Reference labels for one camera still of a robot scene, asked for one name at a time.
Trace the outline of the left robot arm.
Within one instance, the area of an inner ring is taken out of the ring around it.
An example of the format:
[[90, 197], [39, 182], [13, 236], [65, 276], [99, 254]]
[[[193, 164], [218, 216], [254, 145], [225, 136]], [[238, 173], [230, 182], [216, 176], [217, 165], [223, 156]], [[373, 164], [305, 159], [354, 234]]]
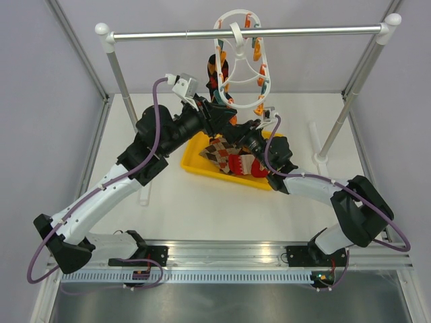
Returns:
[[89, 262], [107, 260], [113, 265], [146, 261], [147, 244], [134, 230], [122, 234], [93, 234], [91, 229], [123, 199], [149, 184], [168, 166], [169, 155], [194, 135], [216, 135], [236, 110], [194, 96], [183, 103], [181, 114], [154, 104], [138, 120], [137, 134], [110, 171], [65, 210], [49, 217], [41, 214], [34, 226], [65, 274]]

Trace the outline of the brown argyle sock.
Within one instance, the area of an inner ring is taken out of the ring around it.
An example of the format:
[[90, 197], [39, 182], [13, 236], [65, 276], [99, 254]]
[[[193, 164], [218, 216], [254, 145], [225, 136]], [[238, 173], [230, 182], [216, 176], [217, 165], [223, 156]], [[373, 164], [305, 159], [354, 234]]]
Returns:
[[225, 174], [231, 174], [229, 166], [229, 157], [238, 155], [240, 148], [229, 144], [223, 137], [213, 138], [209, 140], [209, 145], [199, 152], [199, 155], [209, 160], [219, 171]]

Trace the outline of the dark argyle sock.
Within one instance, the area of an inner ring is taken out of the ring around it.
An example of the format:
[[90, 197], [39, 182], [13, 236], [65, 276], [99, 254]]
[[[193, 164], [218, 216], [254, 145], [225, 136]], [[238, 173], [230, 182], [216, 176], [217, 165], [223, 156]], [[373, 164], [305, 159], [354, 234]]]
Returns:
[[[228, 78], [229, 76], [229, 64], [226, 60], [226, 52], [222, 51], [220, 54], [221, 63], [220, 66], [222, 68], [222, 76], [223, 80]], [[212, 54], [209, 57], [208, 63], [207, 63], [207, 75], [209, 77], [209, 81], [205, 85], [206, 88], [209, 90], [210, 99], [212, 102], [218, 102], [218, 100], [215, 97], [215, 92], [218, 91], [218, 70], [216, 66], [216, 55]]]

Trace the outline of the red sock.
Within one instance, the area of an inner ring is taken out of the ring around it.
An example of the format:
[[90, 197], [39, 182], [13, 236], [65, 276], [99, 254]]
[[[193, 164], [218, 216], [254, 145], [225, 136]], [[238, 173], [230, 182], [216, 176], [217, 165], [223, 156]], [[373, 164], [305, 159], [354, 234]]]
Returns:
[[239, 176], [251, 175], [254, 178], [265, 178], [269, 173], [251, 154], [229, 155], [228, 165], [230, 171]]

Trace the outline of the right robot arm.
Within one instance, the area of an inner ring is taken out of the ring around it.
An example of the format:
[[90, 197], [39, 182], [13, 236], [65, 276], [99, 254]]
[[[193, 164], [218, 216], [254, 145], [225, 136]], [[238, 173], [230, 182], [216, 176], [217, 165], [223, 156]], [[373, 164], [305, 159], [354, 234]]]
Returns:
[[228, 125], [222, 136], [229, 144], [245, 148], [261, 163], [273, 190], [310, 198], [333, 208], [337, 223], [317, 233], [307, 244], [309, 261], [322, 266], [332, 254], [349, 246], [367, 247], [394, 214], [371, 182], [360, 175], [332, 181], [304, 172], [291, 162], [286, 137], [264, 138], [258, 122]]

